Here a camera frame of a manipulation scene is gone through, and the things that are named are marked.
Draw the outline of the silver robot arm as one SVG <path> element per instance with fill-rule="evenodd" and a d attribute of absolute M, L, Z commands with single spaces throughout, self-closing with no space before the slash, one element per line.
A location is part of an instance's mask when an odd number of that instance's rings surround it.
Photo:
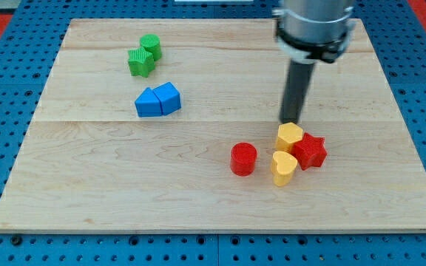
<path fill-rule="evenodd" d="M 332 64 L 348 48 L 353 0 L 281 0 L 272 10 L 279 48 L 298 64 Z"/>

